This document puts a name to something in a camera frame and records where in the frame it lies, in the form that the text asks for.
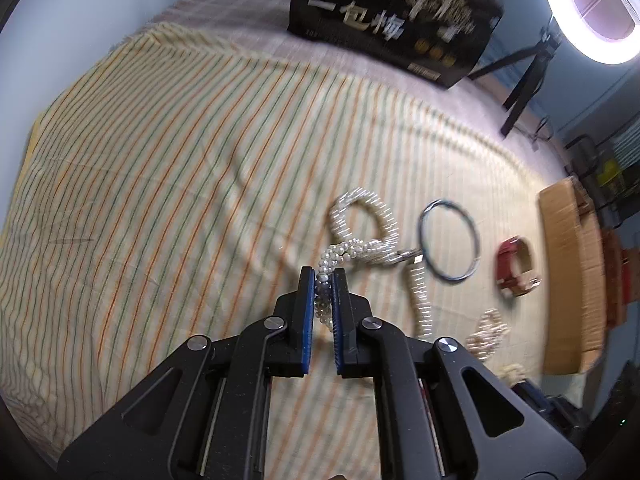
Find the brown cardboard box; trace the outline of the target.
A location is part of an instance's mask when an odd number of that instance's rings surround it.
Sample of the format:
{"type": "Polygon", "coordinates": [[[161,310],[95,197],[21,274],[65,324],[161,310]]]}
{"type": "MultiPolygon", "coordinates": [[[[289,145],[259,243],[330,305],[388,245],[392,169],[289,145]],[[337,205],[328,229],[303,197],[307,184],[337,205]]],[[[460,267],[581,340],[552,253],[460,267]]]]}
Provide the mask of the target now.
{"type": "Polygon", "coordinates": [[[565,178],[538,195],[548,268],[546,375],[585,373],[600,358],[606,327],[604,257],[593,202],[565,178]]]}

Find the yellow striped bed sheet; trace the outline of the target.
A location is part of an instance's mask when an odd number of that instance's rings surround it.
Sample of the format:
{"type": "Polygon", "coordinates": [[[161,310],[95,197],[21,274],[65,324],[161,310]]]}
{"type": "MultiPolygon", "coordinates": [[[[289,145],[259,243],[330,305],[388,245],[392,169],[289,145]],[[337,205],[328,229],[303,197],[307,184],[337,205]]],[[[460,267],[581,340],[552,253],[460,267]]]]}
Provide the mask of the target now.
{"type": "Polygon", "coordinates": [[[64,448],[191,335],[239,333],[329,247],[353,188],[393,211],[399,247],[436,198],[469,211],[480,267],[431,281],[436,332],[501,309],[498,246],[544,256],[544,180],[483,129],[473,98],[275,58],[160,23],[35,120],[1,235],[1,391],[43,453],[64,448]]]}

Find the black tripod stand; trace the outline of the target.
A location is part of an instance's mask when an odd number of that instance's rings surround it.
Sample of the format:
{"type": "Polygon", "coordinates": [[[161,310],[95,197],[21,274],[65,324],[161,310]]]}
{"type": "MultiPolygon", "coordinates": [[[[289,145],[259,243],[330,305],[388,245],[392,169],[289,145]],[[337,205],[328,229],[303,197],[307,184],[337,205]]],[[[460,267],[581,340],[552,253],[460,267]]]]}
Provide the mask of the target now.
{"type": "Polygon", "coordinates": [[[541,29],[540,39],[533,47],[517,50],[504,58],[499,58],[498,61],[469,73],[469,80],[477,80],[498,72],[498,70],[516,65],[528,58],[532,59],[527,70],[502,104],[502,107],[509,113],[506,121],[500,128],[500,132],[504,138],[511,133],[529,102],[536,96],[544,84],[544,78],[546,78],[549,64],[555,57],[556,51],[561,47],[562,41],[563,34],[560,32],[555,17],[552,16],[549,18],[547,25],[541,29]]]}

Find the black printed snack bag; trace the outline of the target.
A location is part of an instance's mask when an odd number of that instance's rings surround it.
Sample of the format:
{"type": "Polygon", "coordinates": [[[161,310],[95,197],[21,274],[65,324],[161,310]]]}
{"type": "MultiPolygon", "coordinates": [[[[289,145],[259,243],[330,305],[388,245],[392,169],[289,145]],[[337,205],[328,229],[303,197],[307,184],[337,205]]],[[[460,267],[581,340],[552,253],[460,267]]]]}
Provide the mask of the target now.
{"type": "Polygon", "coordinates": [[[472,72],[502,16],[502,0],[291,0],[288,30],[450,88],[472,72]]]}

